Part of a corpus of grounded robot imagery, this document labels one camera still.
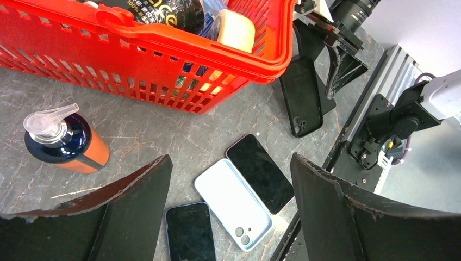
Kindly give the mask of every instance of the red plastic basket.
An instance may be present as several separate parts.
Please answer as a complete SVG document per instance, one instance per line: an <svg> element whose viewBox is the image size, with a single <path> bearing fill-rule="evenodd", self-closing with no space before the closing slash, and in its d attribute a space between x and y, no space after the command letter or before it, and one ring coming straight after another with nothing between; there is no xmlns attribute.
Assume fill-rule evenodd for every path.
<svg viewBox="0 0 461 261"><path fill-rule="evenodd" d="M230 0L230 10L255 24L249 54L163 24L134 22L121 8L0 0L0 66L204 114L249 81L269 83L285 71L293 5ZM208 68L204 75L201 66ZM215 70L223 73L210 80Z"/></svg>

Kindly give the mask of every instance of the robotic arm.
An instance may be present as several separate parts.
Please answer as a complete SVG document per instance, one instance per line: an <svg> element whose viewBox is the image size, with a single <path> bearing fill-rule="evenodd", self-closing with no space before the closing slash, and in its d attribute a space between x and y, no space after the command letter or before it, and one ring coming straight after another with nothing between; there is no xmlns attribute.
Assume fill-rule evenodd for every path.
<svg viewBox="0 0 461 261"><path fill-rule="evenodd" d="M422 90L421 106L439 120L461 112L461 70L433 79Z"/></svg>
<svg viewBox="0 0 461 261"><path fill-rule="evenodd" d="M362 169L373 168L381 147L390 139L407 139L413 132L440 125L461 113L461 70L405 90L393 107L382 95L371 103L352 140L349 154Z"/></svg>

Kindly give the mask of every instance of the white wall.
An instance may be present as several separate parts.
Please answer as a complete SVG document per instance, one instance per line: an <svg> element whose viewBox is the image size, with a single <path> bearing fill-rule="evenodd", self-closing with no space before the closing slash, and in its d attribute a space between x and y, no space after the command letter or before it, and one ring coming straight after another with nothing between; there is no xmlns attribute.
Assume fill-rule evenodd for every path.
<svg viewBox="0 0 461 261"><path fill-rule="evenodd" d="M363 28L384 48L400 44L420 69L461 69L461 0L381 0Z"/></svg>

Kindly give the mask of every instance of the black phone screen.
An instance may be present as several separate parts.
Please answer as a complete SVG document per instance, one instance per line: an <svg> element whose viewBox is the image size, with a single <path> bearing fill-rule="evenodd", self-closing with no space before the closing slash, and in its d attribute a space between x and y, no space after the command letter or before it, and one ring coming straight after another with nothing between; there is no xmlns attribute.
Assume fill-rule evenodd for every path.
<svg viewBox="0 0 461 261"><path fill-rule="evenodd" d="M277 214L294 197L293 186L254 135L243 137L226 155L270 213Z"/></svg>
<svg viewBox="0 0 461 261"><path fill-rule="evenodd" d="M171 261L216 260L210 210L206 203L167 210L166 230Z"/></svg>

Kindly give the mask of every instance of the orange label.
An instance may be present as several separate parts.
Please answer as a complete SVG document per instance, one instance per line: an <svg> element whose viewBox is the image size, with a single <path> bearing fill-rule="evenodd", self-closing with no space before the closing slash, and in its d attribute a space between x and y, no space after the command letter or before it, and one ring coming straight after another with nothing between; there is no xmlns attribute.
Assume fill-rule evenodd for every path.
<svg viewBox="0 0 461 261"><path fill-rule="evenodd" d="M105 166L109 160L109 147L93 129L91 129L91 137L90 147L83 155L94 160L101 166Z"/></svg>
<svg viewBox="0 0 461 261"><path fill-rule="evenodd" d="M93 167L90 167L88 165L85 165L85 164L79 162L78 160L73 160L71 162L61 163L61 164L54 164L54 165L56 165L58 167L65 168L65 169L68 169L68 170L71 170L71 171L80 172L80 173L83 173L83 174L90 174L90 173L93 173L93 172L97 171L97 169L95 169Z"/></svg>

